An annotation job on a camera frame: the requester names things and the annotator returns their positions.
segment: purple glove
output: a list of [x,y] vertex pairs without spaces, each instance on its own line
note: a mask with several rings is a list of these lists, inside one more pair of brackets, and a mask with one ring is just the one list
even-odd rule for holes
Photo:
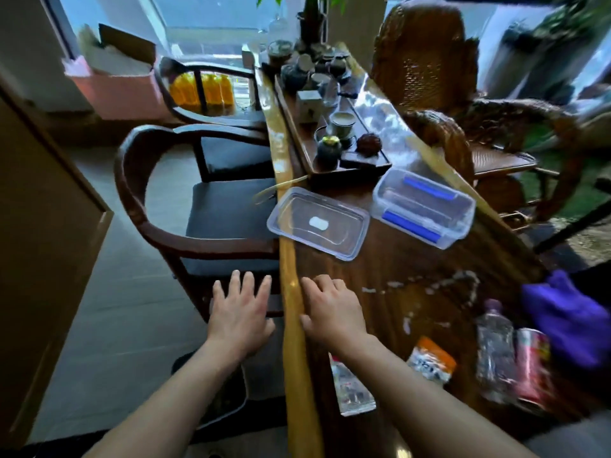
[[524,284],[522,301],[555,353],[584,369],[602,366],[611,352],[611,316],[577,291],[564,270],[546,283]]

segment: hand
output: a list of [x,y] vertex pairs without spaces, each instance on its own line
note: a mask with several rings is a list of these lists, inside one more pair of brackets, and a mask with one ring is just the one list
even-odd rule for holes
[[265,318],[270,288],[271,277],[268,275],[255,296],[252,273],[244,274],[240,286],[240,272],[234,270],[225,297],[221,283],[216,281],[212,288],[214,306],[206,343],[215,345],[219,350],[227,350],[228,356],[237,362],[263,346],[276,329],[274,321]]
[[310,302],[310,315],[301,315],[309,337],[340,355],[353,341],[367,336],[361,304],[343,280],[319,275],[314,280],[301,278],[301,285]]

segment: door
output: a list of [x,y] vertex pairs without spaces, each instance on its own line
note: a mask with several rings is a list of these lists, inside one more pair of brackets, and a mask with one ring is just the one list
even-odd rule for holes
[[111,218],[0,82],[0,449],[27,440]]

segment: pink box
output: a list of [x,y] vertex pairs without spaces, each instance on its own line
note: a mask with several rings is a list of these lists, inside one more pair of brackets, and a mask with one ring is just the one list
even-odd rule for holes
[[146,76],[96,74],[83,56],[74,61],[64,61],[64,70],[104,120],[164,120],[171,117],[153,71]]

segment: red can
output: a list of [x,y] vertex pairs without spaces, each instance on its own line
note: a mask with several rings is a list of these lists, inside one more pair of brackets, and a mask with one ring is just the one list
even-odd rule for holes
[[535,329],[516,331],[517,373],[514,393],[518,407],[541,414],[551,397],[549,339]]

